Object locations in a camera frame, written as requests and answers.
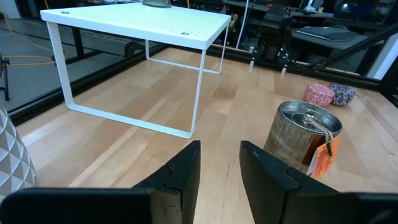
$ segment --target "yarn ball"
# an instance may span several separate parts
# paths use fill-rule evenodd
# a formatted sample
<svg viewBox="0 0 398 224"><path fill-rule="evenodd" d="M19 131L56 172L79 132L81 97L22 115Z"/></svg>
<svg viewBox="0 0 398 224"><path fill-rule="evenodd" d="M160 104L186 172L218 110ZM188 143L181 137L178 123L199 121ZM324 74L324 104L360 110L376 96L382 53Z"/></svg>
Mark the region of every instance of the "yarn ball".
<svg viewBox="0 0 398 224"><path fill-rule="evenodd" d="M318 106L327 106L333 100L335 92L321 84L309 84L304 92L304 100Z"/></svg>
<svg viewBox="0 0 398 224"><path fill-rule="evenodd" d="M331 83L329 88L335 92L335 96L331 102L331 104L335 106L345 106L350 103L355 96L355 91L348 86L340 85L338 83Z"/></svg>

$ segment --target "rope handle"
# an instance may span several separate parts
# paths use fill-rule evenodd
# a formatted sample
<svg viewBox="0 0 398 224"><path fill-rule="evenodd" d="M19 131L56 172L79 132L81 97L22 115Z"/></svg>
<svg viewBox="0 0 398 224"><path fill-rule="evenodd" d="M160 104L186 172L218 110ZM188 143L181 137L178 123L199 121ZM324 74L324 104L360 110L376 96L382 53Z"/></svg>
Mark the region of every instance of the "rope handle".
<svg viewBox="0 0 398 224"><path fill-rule="evenodd" d="M314 127L316 127L317 129L319 129L320 131L322 131L324 133L326 148L328 149L328 154L329 154L329 156L332 156L333 153L331 151L331 146L333 145L333 134L331 133L331 131L329 131L327 128L325 128L322 124L318 123L314 119L313 115L306 114L306 118L308 119L310 124L312 124Z"/></svg>

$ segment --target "tin can lid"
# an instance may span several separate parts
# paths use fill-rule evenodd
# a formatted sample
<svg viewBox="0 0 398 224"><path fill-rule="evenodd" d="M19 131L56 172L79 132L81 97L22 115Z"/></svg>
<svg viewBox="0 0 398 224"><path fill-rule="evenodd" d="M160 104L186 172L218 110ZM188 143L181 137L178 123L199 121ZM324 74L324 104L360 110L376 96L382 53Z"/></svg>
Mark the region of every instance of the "tin can lid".
<svg viewBox="0 0 398 224"><path fill-rule="evenodd" d="M278 111L289 122L315 134L323 135L323 132L314 127L308 117L313 118L318 124L327 128L333 135L339 134L343 127L340 120L331 112L304 101L285 101L279 105Z"/></svg>

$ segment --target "gray geometric patterned object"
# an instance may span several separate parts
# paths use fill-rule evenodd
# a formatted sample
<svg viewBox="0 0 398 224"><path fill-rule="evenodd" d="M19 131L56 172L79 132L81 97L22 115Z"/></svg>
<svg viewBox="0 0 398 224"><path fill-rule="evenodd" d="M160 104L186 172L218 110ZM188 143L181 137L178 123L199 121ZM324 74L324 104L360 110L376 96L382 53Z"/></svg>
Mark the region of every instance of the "gray geometric patterned object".
<svg viewBox="0 0 398 224"><path fill-rule="evenodd" d="M25 145L0 104L0 202L9 194L36 183L36 171Z"/></svg>

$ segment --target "gray floor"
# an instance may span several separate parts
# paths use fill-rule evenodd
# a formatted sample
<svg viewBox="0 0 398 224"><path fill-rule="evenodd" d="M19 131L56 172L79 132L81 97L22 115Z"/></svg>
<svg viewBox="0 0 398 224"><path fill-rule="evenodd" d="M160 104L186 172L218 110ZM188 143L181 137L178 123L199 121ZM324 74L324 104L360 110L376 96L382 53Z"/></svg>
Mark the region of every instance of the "gray floor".
<svg viewBox="0 0 398 224"><path fill-rule="evenodd" d="M12 29L19 31L20 33L38 35L48 38L48 32L45 24L36 24L34 22L26 21L10 21ZM4 23L0 23L0 54L1 55L39 55L51 57L52 53L38 47L33 46L28 41L17 38L14 35L10 35L10 32L4 30ZM72 32L67 27L60 29L62 42L68 44L74 44ZM39 39L35 37L29 37L21 35L36 44L44 47L51 48L51 43L48 40ZM124 45L128 41L115 39L115 38L104 38L101 35L91 36L88 32L82 32L83 45L85 47L104 50L111 52L112 54L102 53L91 58L86 58L79 62L67 65L68 74L71 81L78 78L84 77L92 72L102 69L108 65L111 65L117 61L123 59ZM63 44L63 49L68 57L76 56L76 50L74 46ZM10 59L12 64L20 63L39 63L48 62L47 60L27 58L27 59ZM4 100L4 92L0 91L0 100L4 104L7 110L11 110L15 107L28 103L34 98L48 93L55 88L60 87L60 81L57 73L57 69L54 65L46 66L29 66L29 67L9 67L9 94L10 101ZM0 86L4 86L4 77L0 78Z"/></svg>

